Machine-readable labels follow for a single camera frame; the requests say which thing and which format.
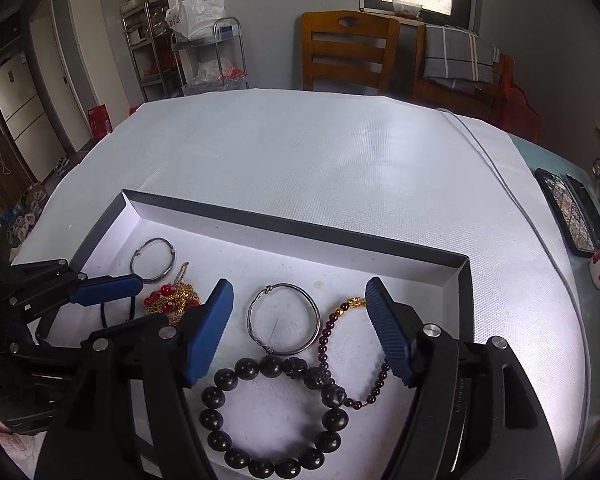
refrigerator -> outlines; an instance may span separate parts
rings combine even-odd
[[[24,54],[0,67],[0,111],[24,160],[42,182],[66,152],[42,107]]]

white tablecloth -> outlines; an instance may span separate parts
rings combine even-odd
[[[554,218],[509,137],[464,120],[574,287]],[[145,104],[65,177],[16,262],[70,259],[122,189],[467,254],[475,340],[497,334],[510,342],[563,468],[570,460],[587,391],[574,306],[483,156],[441,112],[384,97],[280,90]]]

silver bangle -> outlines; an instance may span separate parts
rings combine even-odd
[[[151,244],[152,242],[156,242],[156,241],[160,241],[160,242],[164,242],[168,245],[170,251],[171,251],[171,261],[169,263],[169,266],[160,273],[160,275],[156,276],[155,278],[143,278],[142,276],[140,276],[140,279],[142,280],[143,283],[156,283],[159,282],[160,280],[162,280],[163,278],[165,278],[167,276],[167,274],[169,274],[171,272],[171,269],[173,269],[173,264],[176,263],[176,249],[173,248],[173,246],[171,245],[171,243],[164,239],[164,238],[151,238],[150,240],[147,240],[144,244],[142,244],[138,250],[136,250],[134,252],[134,255],[131,257],[131,261],[129,262],[129,270],[131,271],[132,274],[135,274],[136,272],[134,271],[134,262],[136,260],[136,258],[138,256],[140,256],[140,253],[142,252],[142,250],[147,247],[147,245]]]
[[[305,299],[309,302],[309,304],[311,305],[311,308],[314,310],[314,316],[315,316],[315,331],[314,331],[314,334],[311,336],[311,339],[309,339],[309,341],[304,343],[300,348],[297,348],[296,350],[291,350],[289,352],[279,352],[279,351],[271,348],[269,345],[264,344],[255,335],[255,332],[253,331],[253,326],[251,325],[251,311],[253,310],[253,305],[255,305],[255,303],[264,294],[269,294],[274,288],[279,288],[279,287],[291,288],[291,289],[299,292],[300,294],[302,294],[305,297]],[[321,324],[322,324],[322,321],[320,320],[320,311],[318,311],[318,307],[315,305],[315,301],[304,290],[302,290],[302,288],[300,288],[297,285],[292,285],[291,283],[277,283],[275,285],[267,285],[256,295],[255,298],[253,298],[253,301],[251,301],[251,304],[249,305],[249,309],[247,311],[247,332],[249,333],[249,336],[251,337],[251,339],[253,339],[258,345],[260,345],[267,354],[273,354],[273,355],[279,355],[279,356],[289,356],[289,355],[299,354],[303,350],[306,350],[307,348],[309,348],[309,346],[311,346],[312,343],[318,338],[318,334],[320,333]]]

blue gripper pad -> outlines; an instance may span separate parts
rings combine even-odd
[[[366,283],[366,312],[376,330],[384,355],[389,361],[392,373],[408,384],[413,377],[411,369],[411,341],[404,335],[392,307],[394,300],[384,288],[380,278],[371,278]]]
[[[142,279],[136,274],[112,278],[95,278],[94,283],[85,283],[69,296],[72,303],[90,306],[108,301],[137,296],[142,292]]]
[[[187,310],[187,313],[198,309],[201,309],[200,313],[204,312],[202,320],[198,321],[197,329],[189,340],[187,364],[183,370],[187,383],[196,384],[199,378],[209,372],[211,360],[216,354],[222,332],[233,308],[234,288],[223,278],[218,281],[204,305]]]

wooden chair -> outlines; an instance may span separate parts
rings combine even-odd
[[[305,12],[300,23],[302,29],[302,83],[305,90],[314,89],[314,79],[331,79],[376,88],[378,95],[387,92],[400,35],[400,23],[397,20],[356,10],[333,10],[330,12]],[[384,47],[378,47],[362,43],[314,40],[314,32],[378,38],[386,40],[386,43]],[[378,63],[381,65],[381,70],[374,72],[365,65],[354,66],[314,61],[314,56]]]
[[[505,54],[500,55],[500,61],[493,65],[493,72],[500,75],[500,81],[494,84],[485,83],[482,90],[474,94],[446,88],[434,81],[424,79],[424,61],[427,47],[427,26],[418,23],[416,35],[415,77],[411,101],[417,104],[435,105],[448,108],[454,113],[489,121],[494,106],[504,98],[505,74],[513,72],[513,59]]]

